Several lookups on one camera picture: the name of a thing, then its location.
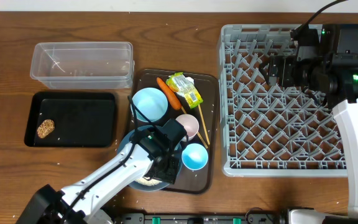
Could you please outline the white rice pile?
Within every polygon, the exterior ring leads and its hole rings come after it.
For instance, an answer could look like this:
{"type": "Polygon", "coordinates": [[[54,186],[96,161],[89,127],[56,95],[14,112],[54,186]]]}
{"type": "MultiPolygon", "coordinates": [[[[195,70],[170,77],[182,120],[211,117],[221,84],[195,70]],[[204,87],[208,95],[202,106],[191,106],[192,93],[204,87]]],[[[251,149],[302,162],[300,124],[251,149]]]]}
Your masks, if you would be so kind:
{"type": "Polygon", "coordinates": [[[157,179],[153,179],[151,177],[141,177],[141,178],[139,178],[139,179],[137,179],[135,181],[138,184],[144,185],[144,186],[147,186],[147,187],[155,186],[155,185],[158,185],[158,184],[162,183],[162,181],[157,180],[157,179]]]}

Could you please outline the dark blue plate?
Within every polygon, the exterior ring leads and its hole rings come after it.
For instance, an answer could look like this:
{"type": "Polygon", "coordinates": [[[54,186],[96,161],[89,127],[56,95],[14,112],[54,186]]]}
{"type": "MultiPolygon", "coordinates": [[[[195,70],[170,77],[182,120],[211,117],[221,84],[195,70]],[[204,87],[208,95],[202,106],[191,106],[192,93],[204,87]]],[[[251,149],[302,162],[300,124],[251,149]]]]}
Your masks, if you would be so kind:
{"type": "MultiPolygon", "coordinates": [[[[147,128],[151,128],[152,125],[145,125],[145,126],[141,126],[138,128],[139,131],[142,131],[144,129],[147,128]]],[[[134,133],[134,130],[130,131],[129,133],[126,134],[126,136],[123,138],[123,140],[121,141],[118,149],[117,149],[117,153],[119,154],[123,149],[124,146],[129,143],[130,137],[132,136],[132,134],[134,133]]],[[[176,148],[175,148],[175,152],[180,152],[182,150],[182,146],[181,144],[177,144],[176,148]]],[[[179,172],[181,171],[181,168],[183,166],[183,163],[180,159],[180,155],[179,154],[175,154],[174,156],[175,158],[179,159],[179,167],[178,167],[178,174],[177,177],[179,176],[179,172]]],[[[162,182],[161,184],[155,185],[155,186],[151,186],[151,187],[147,187],[144,185],[140,185],[138,184],[136,181],[133,181],[129,184],[129,186],[133,189],[136,190],[140,190],[140,191],[144,191],[144,192],[154,192],[154,191],[158,191],[158,190],[162,190],[166,187],[168,187],[170,184],[166,183],[166,182],[162,182]]]]}

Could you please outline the light blue bowl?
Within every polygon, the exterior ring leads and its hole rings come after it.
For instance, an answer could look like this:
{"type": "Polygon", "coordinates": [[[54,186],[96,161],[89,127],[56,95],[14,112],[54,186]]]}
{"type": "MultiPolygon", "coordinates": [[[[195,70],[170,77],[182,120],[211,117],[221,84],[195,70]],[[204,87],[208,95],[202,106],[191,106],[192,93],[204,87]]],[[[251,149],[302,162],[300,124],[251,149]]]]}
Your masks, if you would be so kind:
{"type": "Polygon", "coordinates": [[[143,88],[133,97],[132,102],[142,114],[136,111],[139,121],[147,122],[146,118],[152,122],[161,119],[168,110],[168,100],[165,94],[157,88],[143,88]]]}

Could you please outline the brown food scrap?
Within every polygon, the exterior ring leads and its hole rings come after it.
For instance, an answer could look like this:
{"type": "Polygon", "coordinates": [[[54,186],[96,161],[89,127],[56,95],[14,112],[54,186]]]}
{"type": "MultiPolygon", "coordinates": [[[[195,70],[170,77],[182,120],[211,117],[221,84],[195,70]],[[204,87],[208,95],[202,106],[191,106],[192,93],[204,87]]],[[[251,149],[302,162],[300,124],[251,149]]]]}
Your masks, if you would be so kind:
{"type": "Polygon", "coordinates": [[[55,129],[55,123],[52,119],[44,120],[41,125],[37,128],[37,135],[39,138],[43,139],[49,134],[51,134],[55,129]]]}

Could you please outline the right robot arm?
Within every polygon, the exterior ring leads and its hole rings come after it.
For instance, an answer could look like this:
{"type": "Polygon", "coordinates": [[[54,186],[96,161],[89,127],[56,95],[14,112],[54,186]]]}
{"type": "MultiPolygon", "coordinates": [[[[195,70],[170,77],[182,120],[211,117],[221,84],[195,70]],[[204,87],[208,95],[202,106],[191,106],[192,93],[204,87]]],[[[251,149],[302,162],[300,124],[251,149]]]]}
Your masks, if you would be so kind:
{"type": "Polygon", "coordinates": [[[347,216],[290,208],[279,223],[358,223],[358,24],[302,24],[290,32],[296,54],[274,55],[259,65],[269,85],[324,93],[342,139],[349,183],[347,216]]]}

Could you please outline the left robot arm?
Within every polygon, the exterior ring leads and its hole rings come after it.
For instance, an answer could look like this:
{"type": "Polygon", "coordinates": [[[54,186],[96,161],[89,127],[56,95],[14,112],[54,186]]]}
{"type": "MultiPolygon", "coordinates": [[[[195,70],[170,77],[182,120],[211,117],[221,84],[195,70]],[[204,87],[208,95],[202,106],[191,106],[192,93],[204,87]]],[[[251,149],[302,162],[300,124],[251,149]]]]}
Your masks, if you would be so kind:
{"type": "Polygon", "coordinates": [[[45,185],[32,196],[18,223],[88,223],[124,187],[142,177],[174,184],[177,145],[187,135],[175,119],[162,127],[135,128],[124,148],[83,180],[54,190],[45,185]]]}

